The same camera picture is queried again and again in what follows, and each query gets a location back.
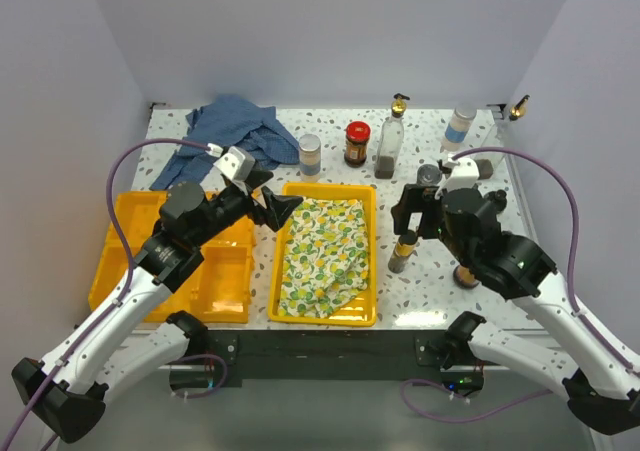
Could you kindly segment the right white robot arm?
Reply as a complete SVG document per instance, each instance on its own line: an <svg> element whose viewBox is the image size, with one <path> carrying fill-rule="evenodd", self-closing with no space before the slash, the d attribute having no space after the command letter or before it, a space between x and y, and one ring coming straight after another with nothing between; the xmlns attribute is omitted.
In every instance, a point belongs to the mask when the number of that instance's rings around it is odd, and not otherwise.
<svg viewBox="0 0 640 451"><path fill-rule="evenodd" d="M503 230L495 206L478 190L408 184L391 213L397 235L407 231L412 214L420 214L420 238L439 240L485 288L525 311L560 346L536 345L465 311L434 346L443 367L474 357L489 361L544 386L601 434L638 427L638 376L597 341L584 312L572 309L554 261L531 239Z"/></svg>

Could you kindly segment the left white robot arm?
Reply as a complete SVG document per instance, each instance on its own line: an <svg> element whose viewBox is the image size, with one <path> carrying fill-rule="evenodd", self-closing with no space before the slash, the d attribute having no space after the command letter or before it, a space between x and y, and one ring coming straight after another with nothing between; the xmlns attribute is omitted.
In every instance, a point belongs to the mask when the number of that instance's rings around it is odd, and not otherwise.
<svg viewBox="0 0 640 451"><path fill-rule="evenodd" d="M269 188L255 200L246 183L229 182L213 198L197 183L173 186L153 235L108 297L54 350L39 360L24 358L12 370L26 412L74 443L96 426L110 401L158 367L200 361L206 327L186 311L170 314L144 341L120 346L191 277L204 260L204 244L244 217L277 232L302 201Z"/></svg>

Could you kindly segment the blue label spice jar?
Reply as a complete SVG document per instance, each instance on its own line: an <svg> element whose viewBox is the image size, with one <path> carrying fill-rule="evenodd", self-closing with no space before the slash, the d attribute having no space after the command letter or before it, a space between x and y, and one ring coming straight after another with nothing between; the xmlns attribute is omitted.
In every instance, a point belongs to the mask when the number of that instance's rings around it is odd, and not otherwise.
<svg viewBox="0 0 640 451"><path fill-rule="evenodd" d="M301 176L305 181L316 182L321 171L321 141L314 134L305 134L298 143Z"/></svg>

